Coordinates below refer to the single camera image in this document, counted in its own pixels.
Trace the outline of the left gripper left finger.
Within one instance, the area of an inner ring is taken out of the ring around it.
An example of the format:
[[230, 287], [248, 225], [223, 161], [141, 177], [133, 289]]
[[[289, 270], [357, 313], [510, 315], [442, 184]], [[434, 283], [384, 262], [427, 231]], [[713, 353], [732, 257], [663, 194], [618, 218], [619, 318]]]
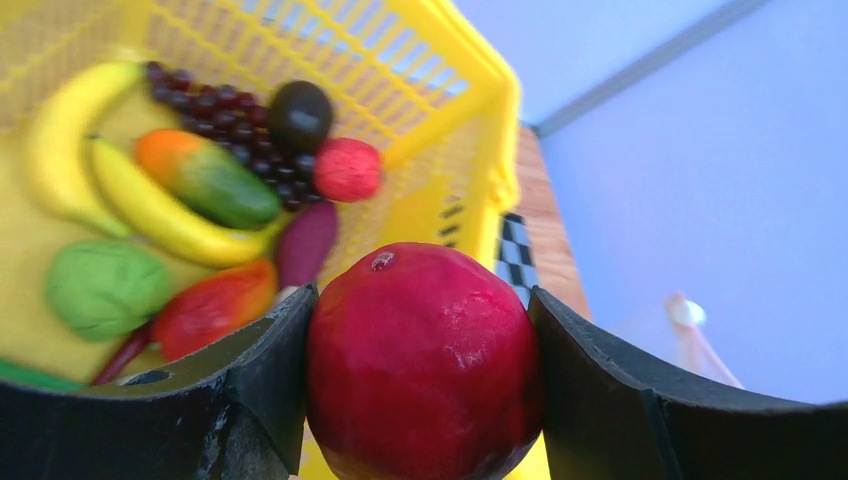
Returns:
[[301, 463], [305, 343], [318, 294], [122, 383], [1, 386], [5, 479], [285, 479]]

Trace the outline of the yellow plastic basket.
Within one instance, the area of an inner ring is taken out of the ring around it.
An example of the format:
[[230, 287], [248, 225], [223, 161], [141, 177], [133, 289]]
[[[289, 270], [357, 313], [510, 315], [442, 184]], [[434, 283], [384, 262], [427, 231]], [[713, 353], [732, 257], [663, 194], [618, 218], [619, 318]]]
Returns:
[[[24, 139], [38, 109], [75, 75], [110, 61], [138, 62], [144, 78], [89, 128], [84, 154], [100, 198], [130, 229], [125, 238], [50, 215], [35, 202], [24, 175]], [[138, 235], [102, 197], [90, 168], [90, 139], [103, 138], [140, 167], [136, 140], [149, 131], [181, 125], [179, 114], [151, 96], [147, 61], [187, 70], [198, 83], [229, 84], [251, 92], [264, 106], [280, 85], [309, 81], [326, 93], [334, 108], [325, 141], [353, 138], [380, 151], [382, 180], [374, 196], [351, 203], [322, 196], [322, 201], [336, 204], [339, 226], [317, 279], [305, 284], [316, 289], [317, 302], [324, 288], [357, 261], [398, 242], [446, 246], [491, 272], [497, 226], [518, 198], [514, 157], [519, 85], [505, 61], [452, 3], [5, 1], [2, 360], [73, 379], [84, 389], [122, 383], [184, 358], [169, 362], [153, 344], [113, 381], [91, 383], [138, 328], [117, 338], [88, 341], [51, 311], [44, 297], [47, 269], [71, 243], [110, 239], [139, 245], [172, 272], [175, 293], [169, 300], [219, 271], [250, 262], [218, 269], [172, 256]], [[278, 285], [271, 307], [257, 320], [302, 286]], [[317, 302], [305, 343], [301, 463], [298, 472], [285, 479], [340, 479], [330, 470], [307, 420], [307, 343]]]

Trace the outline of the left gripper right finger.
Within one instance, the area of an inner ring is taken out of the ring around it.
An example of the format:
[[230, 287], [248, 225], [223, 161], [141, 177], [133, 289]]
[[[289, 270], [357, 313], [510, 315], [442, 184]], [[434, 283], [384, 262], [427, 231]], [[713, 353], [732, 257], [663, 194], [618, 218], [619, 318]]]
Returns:
[[659, 359], [534, 288], [554, 479], [843, 479], [847, 406], [727, 386]]

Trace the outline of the dark red pomegranate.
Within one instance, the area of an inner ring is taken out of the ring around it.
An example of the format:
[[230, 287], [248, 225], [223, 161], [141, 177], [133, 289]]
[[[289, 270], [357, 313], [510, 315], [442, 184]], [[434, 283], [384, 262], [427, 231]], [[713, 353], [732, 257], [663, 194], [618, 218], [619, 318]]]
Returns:
[[441, 245], [332, 280], [307, 343], [307, 420], [340, 479], [501, 479], [542, 429], [541, 353], [513, 289]]

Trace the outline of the clear zip top bag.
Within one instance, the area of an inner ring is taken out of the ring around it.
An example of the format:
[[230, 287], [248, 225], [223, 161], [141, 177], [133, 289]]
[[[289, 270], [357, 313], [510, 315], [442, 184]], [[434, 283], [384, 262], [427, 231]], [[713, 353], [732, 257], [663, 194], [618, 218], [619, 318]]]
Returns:
[[703, 334], [705, 310], [682, 293], [668, 297], [664, 308], [677, 340], [678, 366], [721, 384], [745, 389]]

